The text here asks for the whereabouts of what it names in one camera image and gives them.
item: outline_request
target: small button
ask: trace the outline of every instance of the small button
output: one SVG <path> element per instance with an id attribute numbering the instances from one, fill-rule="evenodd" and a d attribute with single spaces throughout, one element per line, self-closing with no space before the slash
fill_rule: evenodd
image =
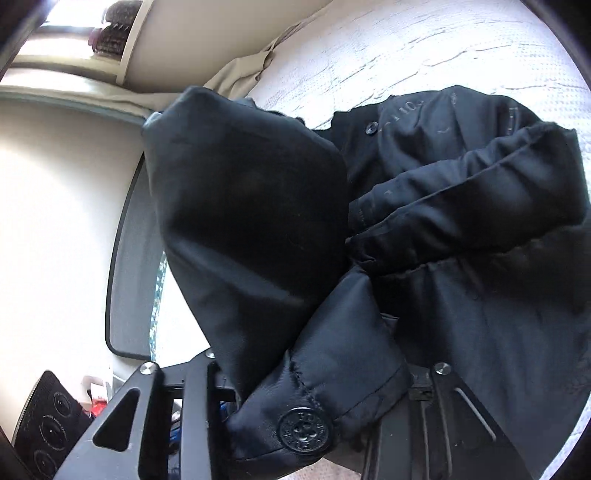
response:
<path id="1" fill-rule="evenodd" d="M 297 453 L 324 450 L 331 441 L 330 420 L 307 407 L 293 408 L 279 420 L 277 436 L 283 445 Z"/>
<path id="2" fill-rule="evenodd" d="M 377 131 L 378 131 L 378 123 L 377 122 L 371 122 L 370 124 L 368 124 L 367 127 L 365 127 L 365 133 L 367 133 L 368 135 L 373 135 Z"/>

